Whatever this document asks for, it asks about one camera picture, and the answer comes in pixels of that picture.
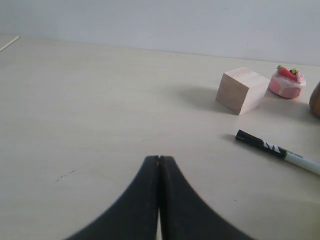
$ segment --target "wooden cube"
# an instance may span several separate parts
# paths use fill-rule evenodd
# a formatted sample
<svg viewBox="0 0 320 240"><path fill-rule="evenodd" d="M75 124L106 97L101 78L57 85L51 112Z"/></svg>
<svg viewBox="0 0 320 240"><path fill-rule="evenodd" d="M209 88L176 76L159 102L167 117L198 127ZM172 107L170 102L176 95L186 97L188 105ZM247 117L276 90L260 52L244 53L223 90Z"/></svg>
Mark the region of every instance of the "wooden cube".
<svg viewBox="0 0 320 240"><path fill-rule="evenodd" d="M244 114L259 106L269 82L246 67L227 71L222 76L216 100L235 114Z"/></svg>

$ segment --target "printed logo on marker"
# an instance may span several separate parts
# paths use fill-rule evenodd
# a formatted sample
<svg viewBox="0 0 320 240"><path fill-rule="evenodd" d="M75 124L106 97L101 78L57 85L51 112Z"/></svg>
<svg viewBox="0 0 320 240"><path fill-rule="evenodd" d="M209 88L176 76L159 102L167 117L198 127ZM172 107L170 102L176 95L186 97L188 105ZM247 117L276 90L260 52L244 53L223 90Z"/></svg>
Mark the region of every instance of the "printed logo on marker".
<svg viewBox="0 0 320 240"><path fill-rule="evenodd" d="M275 151L275 152L277 152L279 154L281 153L280 150L279 150L279 147L277 145L274 145L274 144L272 144L270 142L267 142L267 141L264 141L264 140L262 140L262 141L263 141L263 146L265 148L271 149L271 150L273 150L273 151Z"/></svg>

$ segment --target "wooden stick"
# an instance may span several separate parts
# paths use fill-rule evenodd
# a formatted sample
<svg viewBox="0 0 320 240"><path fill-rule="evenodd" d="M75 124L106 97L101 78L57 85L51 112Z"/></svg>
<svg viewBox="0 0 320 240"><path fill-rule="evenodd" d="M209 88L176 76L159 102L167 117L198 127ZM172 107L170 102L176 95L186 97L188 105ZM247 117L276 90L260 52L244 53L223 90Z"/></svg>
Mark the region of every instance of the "wooden stick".
<svg viewBox="0 0 320 240"><path fill-rule="evenodd" d="M12 39L11 41L9 41L6 45L4 45L3 47L0 48L0 53L5 50L7 47L9 47L11 44L13 44L15 41L17 41L20 37L16 36L14 39Z"/></svg>

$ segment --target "pink toy cake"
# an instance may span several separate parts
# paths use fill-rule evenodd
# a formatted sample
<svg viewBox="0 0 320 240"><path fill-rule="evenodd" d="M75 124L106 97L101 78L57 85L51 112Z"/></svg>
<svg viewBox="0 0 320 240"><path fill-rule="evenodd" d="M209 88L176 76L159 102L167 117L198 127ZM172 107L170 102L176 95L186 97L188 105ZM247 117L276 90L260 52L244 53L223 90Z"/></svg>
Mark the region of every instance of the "pink toy cake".
<svg viewBox="0 0 320 240"><path fill-rule="evenodd" d="M279 65L269 83L271 92L287 99L298 97L306 86L305 77L295 68L288 70Z"/></svg>

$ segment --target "marker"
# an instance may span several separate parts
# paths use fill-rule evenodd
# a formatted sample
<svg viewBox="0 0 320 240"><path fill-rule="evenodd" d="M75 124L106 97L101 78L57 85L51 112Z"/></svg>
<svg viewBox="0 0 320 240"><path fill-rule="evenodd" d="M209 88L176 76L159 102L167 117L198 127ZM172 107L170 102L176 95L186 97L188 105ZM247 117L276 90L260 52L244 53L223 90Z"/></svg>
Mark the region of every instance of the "marker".
<svg viewBox="0 0 320 240"><path fill-rule="evenodd" d="M270 142L252 136L245 131L239 130L235 136L236 140L245 142L249 145L255 146L261 150L269 152L283 160L286 160L300 168L306 169L314 174L320 175L320 162L315 162L304 158L292 151L288 151L282 147L274 145Z"/></svg>

